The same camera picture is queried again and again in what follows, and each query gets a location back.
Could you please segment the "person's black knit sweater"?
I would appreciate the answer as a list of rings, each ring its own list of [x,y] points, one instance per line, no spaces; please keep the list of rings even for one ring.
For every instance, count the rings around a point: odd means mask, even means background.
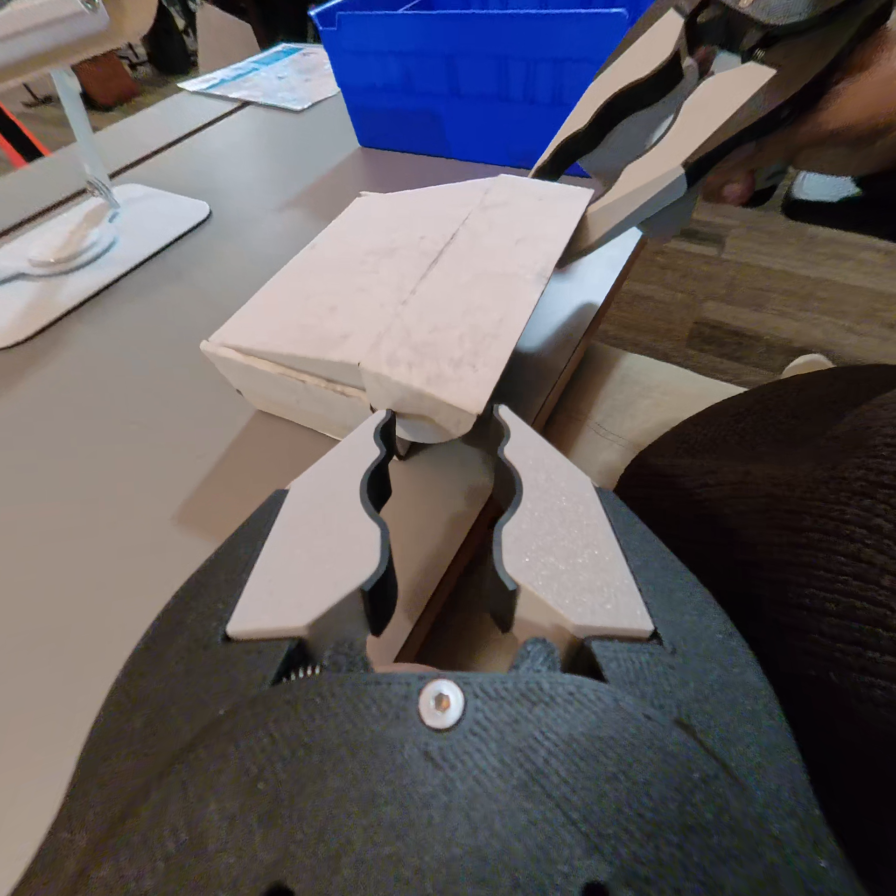
[[[615,492],[729,615],[847,858],[871,894],[894,894],[894,365],[714,404],[643,449]]]

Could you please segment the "instruction sheet on stand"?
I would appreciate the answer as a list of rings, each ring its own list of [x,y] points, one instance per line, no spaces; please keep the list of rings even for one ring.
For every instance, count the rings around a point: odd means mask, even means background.
[[[157,2],[2,2],[2,89],[49,74],[73,129],[88,197],[2,243],[1,347],[42,330],[162,252],[210,216],[206,202],[114,186],[73,65],[141,39]]]

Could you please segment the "blue storage bin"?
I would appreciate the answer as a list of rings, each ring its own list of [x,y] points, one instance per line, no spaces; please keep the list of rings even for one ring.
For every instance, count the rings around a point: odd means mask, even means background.
[[[310,16],[367,149],[529,170],[641,1],[340,1]]]

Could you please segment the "white mailer box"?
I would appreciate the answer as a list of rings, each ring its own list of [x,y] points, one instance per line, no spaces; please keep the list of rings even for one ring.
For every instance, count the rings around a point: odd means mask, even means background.
[[[592,190],[495,175],[353,202],[200,348],[255,409],[336,439],[392,410],[471,430]]]

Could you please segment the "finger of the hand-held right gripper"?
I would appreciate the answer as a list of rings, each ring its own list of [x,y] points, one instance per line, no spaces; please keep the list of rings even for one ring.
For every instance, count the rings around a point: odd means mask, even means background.
[[[617,181],[668,128],[692,91],[687,13],[670,7],[588,84],[529,177],[556,181],[579,165]]]
[[[684,197],[686,166],[775,73],[750,61],[698,84],[659,140],[588,207],[562,259],[584,257]]]

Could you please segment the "person's right hand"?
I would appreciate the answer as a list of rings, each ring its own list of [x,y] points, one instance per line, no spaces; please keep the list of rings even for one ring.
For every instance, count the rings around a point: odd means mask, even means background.
[[[704,181],[701,197],[743,206],[756,189],[756,175],[775,164],[849,177],[894,169],[894,19],[855,48],[808,112],[717,165]]]

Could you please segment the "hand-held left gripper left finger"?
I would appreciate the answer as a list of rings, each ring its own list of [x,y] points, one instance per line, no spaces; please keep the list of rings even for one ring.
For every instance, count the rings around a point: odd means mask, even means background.
[[[375,411],[288,486],[226,626],[232,641],[382,635],[398,584],[382,509],[396,419]]]

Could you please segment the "grey desk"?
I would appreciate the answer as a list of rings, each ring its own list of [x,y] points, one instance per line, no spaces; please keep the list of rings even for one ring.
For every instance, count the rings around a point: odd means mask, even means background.
[[[2,894],[146,628],[330,446],[254,412],[201,341],[358,194],[526,174],[361,149],[341,97],[290,113],[180,92],[98,142],[119,183],[210,218],[2,352]]]

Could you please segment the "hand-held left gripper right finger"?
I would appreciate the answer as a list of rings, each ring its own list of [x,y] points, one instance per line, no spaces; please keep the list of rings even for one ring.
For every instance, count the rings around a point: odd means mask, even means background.
[[[521,644],[571,659],[589,638],[646,642],[655,625],[601,502],[574,463],[506,405],[497,437],[490,616]]]

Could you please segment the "blue paper sheet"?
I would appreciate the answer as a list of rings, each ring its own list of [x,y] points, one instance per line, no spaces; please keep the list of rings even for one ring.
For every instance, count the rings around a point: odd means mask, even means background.
[[[295,112],[340,92],[326,50],[308,43],[279,43],[178,86],[193,94]]]

